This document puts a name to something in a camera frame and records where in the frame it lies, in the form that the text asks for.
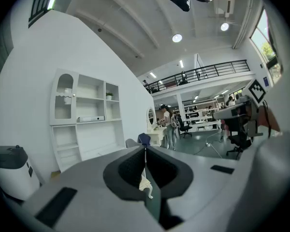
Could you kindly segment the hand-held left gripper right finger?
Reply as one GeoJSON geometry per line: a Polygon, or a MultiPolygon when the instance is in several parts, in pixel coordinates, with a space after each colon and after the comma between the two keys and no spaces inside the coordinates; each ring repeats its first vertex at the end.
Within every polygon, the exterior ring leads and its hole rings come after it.
{"type": "Polygon", "coordinates": [[[151,146],[146,148],[146,165],[162,199],[182,196],[193,181],[193,171],[186,163],[151,146]]]}

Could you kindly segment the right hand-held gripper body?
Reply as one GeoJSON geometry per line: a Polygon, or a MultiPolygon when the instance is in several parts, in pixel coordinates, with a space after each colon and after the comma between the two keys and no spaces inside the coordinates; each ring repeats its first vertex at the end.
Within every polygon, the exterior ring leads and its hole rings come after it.
{"type": "Polygon", "coordinates": [[[258,80],[251,80],[239,93],[235,104],[214,112],[213,118],[224,121],[229,132],[242,132],[250,138],[262,136],[258,132],[258,116],[265,94],[258,80]]]}

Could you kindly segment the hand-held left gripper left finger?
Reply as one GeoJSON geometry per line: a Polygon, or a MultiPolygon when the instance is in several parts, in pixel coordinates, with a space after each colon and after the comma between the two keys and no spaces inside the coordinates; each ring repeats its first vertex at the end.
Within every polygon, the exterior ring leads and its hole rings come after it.
{"type": "Polygon", "coordinates": [[[110,162],[103,171],[103,179],[118,198],[144,202],[145,193],[139,190],[144,168],[145,147],[140,146],[110,162]]]}

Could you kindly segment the white sheet covered table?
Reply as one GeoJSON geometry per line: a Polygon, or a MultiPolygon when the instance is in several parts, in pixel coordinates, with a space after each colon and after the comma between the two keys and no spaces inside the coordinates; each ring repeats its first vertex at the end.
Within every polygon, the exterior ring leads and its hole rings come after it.
{"type": "Polygon", "coordinates": [[[150,183],[150,181],[143,175],[141,175],[141,182],[139,184],[139,190],[140,191],[144,191],[145,189],[148,189],[149,190],[149,193],[148,193],[148,197],[150,199],[153,199],[153,196],[152,196],[152,185],[150,183]]]}

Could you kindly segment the person's right forearm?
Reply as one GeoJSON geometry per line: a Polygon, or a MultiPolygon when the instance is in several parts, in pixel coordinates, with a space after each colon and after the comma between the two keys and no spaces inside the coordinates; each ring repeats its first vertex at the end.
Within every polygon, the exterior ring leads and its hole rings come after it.
{"type": "Polygon", "coordinates": [[[258,125],[265,126],[271,128],[272,130],[280,132],[280,127],[272,110],[270,108],[266,108],[263,105],[259,107],[258,125]]]}

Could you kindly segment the black office chair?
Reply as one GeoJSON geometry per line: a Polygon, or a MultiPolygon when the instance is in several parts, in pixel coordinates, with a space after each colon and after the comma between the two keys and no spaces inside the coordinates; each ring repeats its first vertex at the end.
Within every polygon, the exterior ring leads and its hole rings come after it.
{"type": "Polygon", "coordinates": [[[181,115],[177,116],[177,120],[179,122],[179,136],[183,136],[183,138],[185,138],[186,135],[190,135],[192,136],[192,133],[189,132],[190,129],[192,129],[192,127],[190,125],[184,125],[184,122],[181,118],[181,115]]]}
{"type": "Polygon", "coordinates": [[[234,144],[235,147],[233,150],[226,152],[226,156],[229,153],[237,152],[236,158],[244,150],[249,148],[254,141],[253,136],[248,136],[244,125],[248,122],[247,116],[240,116],[235,118],[229,118],[224,120],[225,130],[228,131],[228,139],[231,141],[231,144],[234,144]]]}

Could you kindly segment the grey chair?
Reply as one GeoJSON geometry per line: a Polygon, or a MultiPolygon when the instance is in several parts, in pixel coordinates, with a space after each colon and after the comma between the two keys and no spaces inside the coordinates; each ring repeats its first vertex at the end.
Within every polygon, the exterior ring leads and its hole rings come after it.
{"type": "Polygon", "coordinates": [[[140,147],[140,146],[142,146],[141,143],[138,143],[138,142],[134,141],[133,139],[127,139],[125,141],[125,145],[126,145],[126,148],[132,148],[132,147],[140,147]]]}

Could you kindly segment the white shelf cabinet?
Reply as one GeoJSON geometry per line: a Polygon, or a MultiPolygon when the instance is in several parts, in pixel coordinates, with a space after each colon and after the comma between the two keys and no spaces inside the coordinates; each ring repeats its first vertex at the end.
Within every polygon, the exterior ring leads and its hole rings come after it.
{"type": "Polygon", "coordinates": [[[54,154],[61,172],[125,147],[118,85],[57,69],[50,97],[50,127],[54,154]],[[106,92],[113,93],[111,101],[106,92]],[[104,121],[78,123],[81,116],[104,121]]]}

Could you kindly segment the white background shelving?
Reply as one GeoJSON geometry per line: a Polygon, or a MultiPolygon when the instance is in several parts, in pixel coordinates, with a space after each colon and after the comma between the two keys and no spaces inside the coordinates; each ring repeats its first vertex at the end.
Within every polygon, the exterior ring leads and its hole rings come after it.
{"type": "Polygon", "coordinates": [[[193,112],[185,113],[188,117],[185,118],[184,125],[191,126],[192,132],[197,131],[212,131],[221,129],[220,120],[213,119],[213,113],[218,111],[218,108],[200,109],[193,112]]]}

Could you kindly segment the blue chair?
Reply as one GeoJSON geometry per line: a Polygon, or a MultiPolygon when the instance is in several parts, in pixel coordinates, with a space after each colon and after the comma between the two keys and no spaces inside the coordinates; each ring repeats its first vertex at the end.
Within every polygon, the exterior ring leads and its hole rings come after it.
{"type": "Polygon", "coordinates": [[[141,144],[141,145],[144,145],[144,146],[149,146],[150,145],[150,136],[145,134],[145,133],[141,133],[138,135],[138,142],[141,144]]]}

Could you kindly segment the cream vanity with oval mirror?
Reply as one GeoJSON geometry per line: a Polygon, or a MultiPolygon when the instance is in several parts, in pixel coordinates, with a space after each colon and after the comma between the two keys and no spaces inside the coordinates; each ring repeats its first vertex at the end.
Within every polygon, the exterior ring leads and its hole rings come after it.
{"type": "Polygon", "coordinates": [[[166,128],[158,125],[156,113],[152,107],[148,108],[146,115],[146,134],[150,137],[150,144],[154,146],[164,146],[166,128]]]}

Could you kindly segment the white flat box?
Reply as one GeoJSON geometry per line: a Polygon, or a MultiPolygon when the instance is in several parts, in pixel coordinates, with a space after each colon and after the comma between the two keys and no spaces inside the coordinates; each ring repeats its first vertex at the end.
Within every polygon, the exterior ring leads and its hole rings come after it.
{"type": "Polygon", "coordinates": [[[104,116],[81,116],[78,117],[78,123],[86,123],[86,122],[96,122],[96,121],[104,121],[104,116]]]}

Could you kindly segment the black metal railing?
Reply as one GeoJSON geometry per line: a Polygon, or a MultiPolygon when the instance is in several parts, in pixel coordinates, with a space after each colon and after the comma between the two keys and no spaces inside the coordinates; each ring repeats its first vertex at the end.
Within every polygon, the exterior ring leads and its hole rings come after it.
{"type": "Polygon", "coordinates": [[[29,17],[29,28],[44,14],[48,12],[48,4],[51,0],[33,0],[29,17]]]}
{"type": "Polygon", "coordinates": [[[193,82],[203,81],[209,78],[225,76],[229,74],[249,72],[247,60],[235,60],[214,65],[199,67],[193,70],[183,71],[145,85],[150,94],[164,91],[172,87],[178,87],[193,82]]]}

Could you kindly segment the large window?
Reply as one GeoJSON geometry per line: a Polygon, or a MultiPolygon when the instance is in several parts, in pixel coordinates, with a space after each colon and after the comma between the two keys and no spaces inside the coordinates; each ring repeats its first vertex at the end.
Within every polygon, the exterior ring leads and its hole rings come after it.
{"type": "Polygon", "coordinates": [[[270,45],[268,16],[264,8],[250,39],[261,54],[272,82],[275,84],[281,77],[281,67],[278,64],[276,53],[270,45]]]}

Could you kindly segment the white and black appliance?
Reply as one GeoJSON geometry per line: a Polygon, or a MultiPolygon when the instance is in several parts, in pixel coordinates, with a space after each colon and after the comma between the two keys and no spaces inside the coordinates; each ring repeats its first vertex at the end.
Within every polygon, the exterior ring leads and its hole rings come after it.
{"type": "Polygon", "coordinates": [[[0,187],[8,196],[25,201],[40,188],[40,181],[23,147],[0,146],[0,187]]]}

